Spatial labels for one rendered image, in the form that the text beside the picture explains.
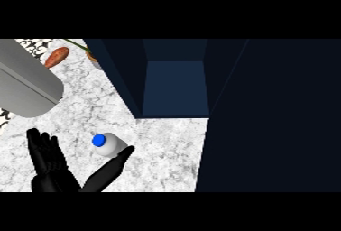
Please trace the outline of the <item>dark blue cabinet door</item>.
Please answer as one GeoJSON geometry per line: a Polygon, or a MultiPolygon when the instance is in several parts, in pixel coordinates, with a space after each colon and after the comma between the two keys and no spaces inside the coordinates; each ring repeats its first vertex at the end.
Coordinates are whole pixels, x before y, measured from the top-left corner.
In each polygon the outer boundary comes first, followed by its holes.
{"type": "Polygon", "coordinates": [[[341,191],[341,39],[247,41],[207,121],[196,190],[341,191]]]}

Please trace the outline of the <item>orange sweet potato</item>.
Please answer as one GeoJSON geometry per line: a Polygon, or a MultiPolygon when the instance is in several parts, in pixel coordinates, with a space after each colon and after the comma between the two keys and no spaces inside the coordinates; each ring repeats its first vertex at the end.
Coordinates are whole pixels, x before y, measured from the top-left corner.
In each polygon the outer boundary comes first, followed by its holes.
{"type": "Polygon", "coordinates": [[[66,47],[58,47],[48,55],[44,66],[45,68],[54,67],[67,57],[69,49],[66,47]]]}

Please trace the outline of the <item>orange thing with green stem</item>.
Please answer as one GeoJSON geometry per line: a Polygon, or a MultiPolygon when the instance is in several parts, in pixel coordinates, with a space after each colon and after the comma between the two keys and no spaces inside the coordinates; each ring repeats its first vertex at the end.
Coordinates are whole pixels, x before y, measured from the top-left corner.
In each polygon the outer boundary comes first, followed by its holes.
{"type": "Polygon", "coordinates": [[[75,45],[79,49],[83,50],[83,52],[85,52],[85,54],[86,54],[86,57],[88,57],[88,60],[89,60],[89,62],[91,62],[91,64],[92,64],[94,68],[95,68],[97,70],[101,70],[100,63],[97,62],[95,58],[92,57],[92,54],[91,54],[91,52],[89,52],[88,47],[79,45],[76,42],[73,42],[73,41],[69,40],[69,39],[63,39],[63,40],[67,41],[72,45],[75,45]]]}

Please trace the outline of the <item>white bottle with blue cap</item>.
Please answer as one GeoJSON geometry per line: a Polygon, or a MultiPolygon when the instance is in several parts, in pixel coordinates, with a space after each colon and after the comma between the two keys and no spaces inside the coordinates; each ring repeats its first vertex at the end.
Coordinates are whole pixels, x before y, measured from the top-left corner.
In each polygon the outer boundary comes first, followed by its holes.
{"type": "Polygon", "coordinates": [[[95,134],[91,138],[91,144],[97,154],[107,158],[114,158],[128,147],[126,143],[112,133],[95,134]]]}

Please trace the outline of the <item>dark blue open cabinet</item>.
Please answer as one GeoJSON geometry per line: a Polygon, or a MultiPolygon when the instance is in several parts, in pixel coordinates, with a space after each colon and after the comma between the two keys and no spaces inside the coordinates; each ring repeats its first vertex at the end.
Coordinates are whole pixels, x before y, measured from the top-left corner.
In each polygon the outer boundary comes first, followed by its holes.
{"type": "Polygon", "coordinates": [[[86,39],[101,70],[137,118],[206,118],[244,39],[86,39]]]}

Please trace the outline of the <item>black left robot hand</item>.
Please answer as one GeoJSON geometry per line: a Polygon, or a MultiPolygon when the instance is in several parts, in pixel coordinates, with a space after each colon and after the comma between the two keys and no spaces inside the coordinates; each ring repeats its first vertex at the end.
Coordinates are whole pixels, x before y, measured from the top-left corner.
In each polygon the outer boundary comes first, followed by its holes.
{"type": "Polygon", "coordinates": [[[117,156],[88,176],[79,186],[69,171],[55,136],[39,133],[35,128],[26,130],[27,151],[35,176],[30,181],[32,192],[101,192],[120,175],[134,147],[128,146],[117,156]]]}

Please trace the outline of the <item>grey rounded appliance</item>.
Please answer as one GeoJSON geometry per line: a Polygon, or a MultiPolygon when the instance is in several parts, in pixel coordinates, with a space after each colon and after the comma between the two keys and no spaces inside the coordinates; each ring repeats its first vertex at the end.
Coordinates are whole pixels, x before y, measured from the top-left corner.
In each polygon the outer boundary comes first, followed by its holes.
{"type": "Polygon", "coordinates": [[[60,102],[63,84],[13,39],[0,39],[0,107],[41,116],[60,102]]]}

